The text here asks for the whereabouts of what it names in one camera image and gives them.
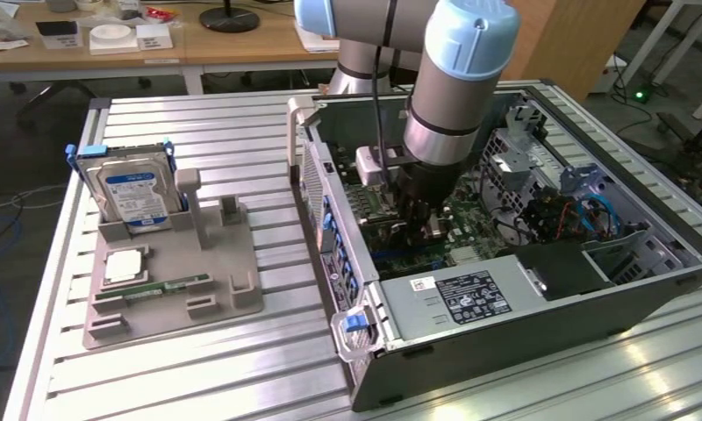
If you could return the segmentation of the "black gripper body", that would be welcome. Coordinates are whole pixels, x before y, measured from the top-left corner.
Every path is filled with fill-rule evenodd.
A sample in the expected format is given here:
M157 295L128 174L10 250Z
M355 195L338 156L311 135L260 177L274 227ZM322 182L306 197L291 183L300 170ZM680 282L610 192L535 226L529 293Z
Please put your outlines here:
M442 206L462 175L462 165L438 166L424 162L403 164L396 176L396 204L400 211Z

